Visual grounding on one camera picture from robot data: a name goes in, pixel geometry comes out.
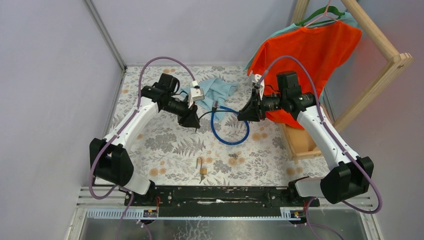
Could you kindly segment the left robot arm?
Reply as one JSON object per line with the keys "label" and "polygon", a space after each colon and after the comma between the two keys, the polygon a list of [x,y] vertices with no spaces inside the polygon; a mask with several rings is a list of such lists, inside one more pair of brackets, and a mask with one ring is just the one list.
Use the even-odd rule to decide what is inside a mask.
{"label": "left robot arm", "polygon": [[119,125],[104,138],[94,138],[89,144],[90,177],[97,177],[136,193],[136,199],[144,206],[152,204],[155,192],[151,182],[137,173],[129,150],[139,133],[160,111],[176,115],[181,127],[200,128],[196,101],[205,98],[203,89],[192,81],[185,99],[176,98],[180,81],[163,73],[152,86],[143,86],[131,111]]}

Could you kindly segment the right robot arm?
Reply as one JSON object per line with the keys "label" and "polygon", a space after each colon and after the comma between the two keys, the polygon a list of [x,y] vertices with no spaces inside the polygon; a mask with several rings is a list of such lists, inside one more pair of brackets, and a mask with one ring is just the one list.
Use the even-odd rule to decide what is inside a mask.
{"label": "right robot arm", "polygon": [[263,76],[253,76],[253,87],[246,105],[238,112],[238,120],[259,122],[266,113],[283,110],[291,115],[310,135],[321,151],[329,172],[325,177],[304,177],[288,185],[287,201],[301,205],[307,198],[325,198],[332,204],[367,193],[375,185],[371,181],[374,163],[361,157],[342,139],[324,115],[318,98],[312,92],[303,93],[294,71],[277,74],[277,92],[262,93]]}

